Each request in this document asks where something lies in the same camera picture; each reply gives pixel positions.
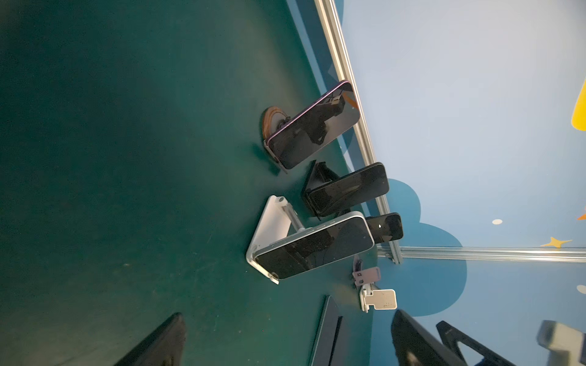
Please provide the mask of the silver phone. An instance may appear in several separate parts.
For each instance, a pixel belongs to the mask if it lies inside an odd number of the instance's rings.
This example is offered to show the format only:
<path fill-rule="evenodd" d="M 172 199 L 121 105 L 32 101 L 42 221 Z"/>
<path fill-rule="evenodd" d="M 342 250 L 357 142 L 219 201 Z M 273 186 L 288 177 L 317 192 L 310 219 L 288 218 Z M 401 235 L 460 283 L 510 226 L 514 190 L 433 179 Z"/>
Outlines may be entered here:
<path fill-rule="evenodd" d="M 253 261 L 277 280 L 346 259 L 374 247 L 366 218 L 358 211 L 278 240 L 253 254 Z"/>
<path fill-rule="evenodd" d="M 337 303 L 331 296 L 326 297 L 314 340 L 310 366 L 328 366 L 331 363 L 339 319 L 340 312 Z"/>

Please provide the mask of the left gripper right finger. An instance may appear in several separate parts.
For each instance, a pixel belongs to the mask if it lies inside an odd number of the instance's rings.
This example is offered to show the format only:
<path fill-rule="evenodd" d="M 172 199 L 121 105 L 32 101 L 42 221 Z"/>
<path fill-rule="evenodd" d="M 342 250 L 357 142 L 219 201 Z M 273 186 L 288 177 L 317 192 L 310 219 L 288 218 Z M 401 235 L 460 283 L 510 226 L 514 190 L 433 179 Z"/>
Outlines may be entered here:
<path fill-rule="evenodd" d="M 391 334 L 395 355 L 400 366 L 405 365 L 462 365 L 454 352 L 440 343 L 413 317 L 397 310 L 392 320 Z"/>

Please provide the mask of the lilac small phone stand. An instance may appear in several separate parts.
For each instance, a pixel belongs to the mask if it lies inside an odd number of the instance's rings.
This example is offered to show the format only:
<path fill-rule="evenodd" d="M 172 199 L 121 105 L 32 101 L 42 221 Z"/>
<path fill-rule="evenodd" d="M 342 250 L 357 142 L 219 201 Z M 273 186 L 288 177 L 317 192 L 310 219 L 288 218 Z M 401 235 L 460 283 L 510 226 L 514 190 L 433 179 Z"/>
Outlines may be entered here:
<path fill-rule="evenodd" d="M 364 268 L 363 260 L 358 256 L 353 261 L 352 277 L 357 288 L 364 285 L 375 284 L 381 280 L 382 275 L 379 267 Z"/>

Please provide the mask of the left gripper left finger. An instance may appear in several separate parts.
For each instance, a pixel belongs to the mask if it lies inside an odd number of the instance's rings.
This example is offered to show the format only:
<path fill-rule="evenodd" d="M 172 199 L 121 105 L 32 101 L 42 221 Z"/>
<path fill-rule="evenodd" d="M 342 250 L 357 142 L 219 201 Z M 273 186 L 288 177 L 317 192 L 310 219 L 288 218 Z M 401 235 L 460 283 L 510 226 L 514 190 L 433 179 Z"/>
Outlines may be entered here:
<path fill-rule="evenodd" d="M 179 366 L 186 344 L 187 327 L 181 313 L 174 313 L 114 366 Z"/>

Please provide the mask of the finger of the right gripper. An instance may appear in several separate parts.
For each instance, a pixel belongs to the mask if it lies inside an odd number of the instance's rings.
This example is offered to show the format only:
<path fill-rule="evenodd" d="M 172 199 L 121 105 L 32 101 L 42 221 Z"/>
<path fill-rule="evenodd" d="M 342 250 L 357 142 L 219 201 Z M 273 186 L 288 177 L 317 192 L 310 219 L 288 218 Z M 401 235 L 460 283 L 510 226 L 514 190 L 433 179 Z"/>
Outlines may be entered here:
<path fill-rule="evenodd" d="M 478 365 L 514 366 L 514 364 L 508 361 L 506 358 L 500 356 L 496 352 L 491 351 L 491 349 L 482 345 L 459 329 L 456 329 L 456 327 L 450 325 L 446 321 L 440 321 L 438 324 L 436 324 L 436 329 L 439 333 L 442 344 L 447 347 L 447 349 L 455 353 L 462 361 L 465 361 L 465 357 L 459 347 L 460 345 L 467 346 L 482 356 L 482 360 L 478 363 Z"/>

